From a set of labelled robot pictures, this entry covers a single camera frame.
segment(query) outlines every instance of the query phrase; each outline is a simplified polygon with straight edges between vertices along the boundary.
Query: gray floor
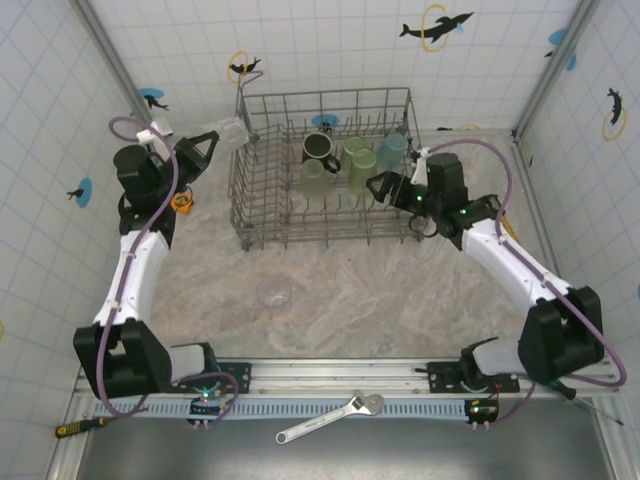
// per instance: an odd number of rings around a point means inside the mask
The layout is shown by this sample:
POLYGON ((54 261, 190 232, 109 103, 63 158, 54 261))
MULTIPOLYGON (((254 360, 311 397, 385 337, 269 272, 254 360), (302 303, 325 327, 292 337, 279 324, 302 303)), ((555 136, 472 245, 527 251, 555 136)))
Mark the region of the gray floor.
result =
MULTIPOLYGON (((430 141, 436 145, 450 138, 430 141)), ((485 138, 507 156, 509 139, 485 138)), ((505 174, 494 154, 458 146, 471 198, 502 196, 505 174)), ((229 222, 228 161, 194 185, 196 205, 179 216, 155 290, 153 328, 168 343, 209 341, 224 357, 414 357, 457 355, 466 345, 519 336, 524 315, 498 283, 448 241, 396 239, 268 244, 245 253, 229 222), (293 297, 270 311, 259 282, 285 274, 293 297)), ((507 216, 540 257, 519 179, 507 216)))
POLYGON ((535 400, 495 430, 462 422, 345 419, 279 446, 295 420, 124 420, 91 433, 80 480, 606 480, 592 415, 535 400))

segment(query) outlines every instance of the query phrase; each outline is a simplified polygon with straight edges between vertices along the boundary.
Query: wrench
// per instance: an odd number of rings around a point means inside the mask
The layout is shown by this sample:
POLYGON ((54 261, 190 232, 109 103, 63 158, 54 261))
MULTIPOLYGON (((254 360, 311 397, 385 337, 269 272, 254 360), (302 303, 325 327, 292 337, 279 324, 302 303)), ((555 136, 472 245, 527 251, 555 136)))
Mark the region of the wrench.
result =
POLYGON ((356 390, 353 392, 351 400, 344 407, 283 430, 276 435, 276 443, 284 445, 291 440, 295 440, 349 415, 377 415, 382 411, 383 407, 384 398, 381 395, 367 395, 365 397, 360 390, 356 390))

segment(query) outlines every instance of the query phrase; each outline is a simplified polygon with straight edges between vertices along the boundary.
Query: table surface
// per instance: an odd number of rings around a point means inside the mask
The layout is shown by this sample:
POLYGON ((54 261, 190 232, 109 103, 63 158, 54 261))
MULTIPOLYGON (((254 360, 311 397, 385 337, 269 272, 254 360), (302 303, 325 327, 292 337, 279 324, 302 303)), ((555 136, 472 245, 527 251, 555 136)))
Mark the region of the table surface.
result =
POLYGON ((533 400, 489 432, 462 422, 347 418, 277 445, 276 433, 299 422, 223 421, 196 432, 184 420, 117 421, 91 433, 77 478, 613 478, 595 417, 557 400, 533 400))

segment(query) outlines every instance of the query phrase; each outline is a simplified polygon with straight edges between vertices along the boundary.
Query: metal wire basket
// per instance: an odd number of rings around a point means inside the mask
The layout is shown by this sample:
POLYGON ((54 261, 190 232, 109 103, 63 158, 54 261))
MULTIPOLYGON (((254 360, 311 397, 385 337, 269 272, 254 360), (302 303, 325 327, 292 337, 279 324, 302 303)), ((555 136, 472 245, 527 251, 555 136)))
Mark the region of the metal wire basket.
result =
POLYGON ((262 75, 241 76, 236 114, 249 130, 249 144, 238 150, 229 174, 231 224, 242 248, 264 248, 266 242, 289 242, 420 235, 409 228, 410 214, 381 205, 371 196, 356 198, 347 189, 348 173, 331 175, 331 194, 321 203, 300 194, 302 139, 319 129, 328 134, 337 156, 342 142, 358 135, 372 148, 392 131, 409 139, 397 171, 411 174, 409 153, 421 144, 408 88, 362 88, 301 93, 245 94, 245 87, 262 75), (321 115, 340 118, 314 126, 321 115))

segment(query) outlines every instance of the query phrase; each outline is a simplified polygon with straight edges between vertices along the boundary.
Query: orange object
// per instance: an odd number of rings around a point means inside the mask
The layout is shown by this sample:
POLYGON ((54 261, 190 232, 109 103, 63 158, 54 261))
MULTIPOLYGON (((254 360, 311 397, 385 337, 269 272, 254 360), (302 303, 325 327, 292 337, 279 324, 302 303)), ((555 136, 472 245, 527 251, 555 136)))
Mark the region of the orange object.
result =
POLYGON ((193 191, 187 187, 184 192, 176 193, 171 199, 171 208, 178 213, 187 214, 193 208, 193 191))

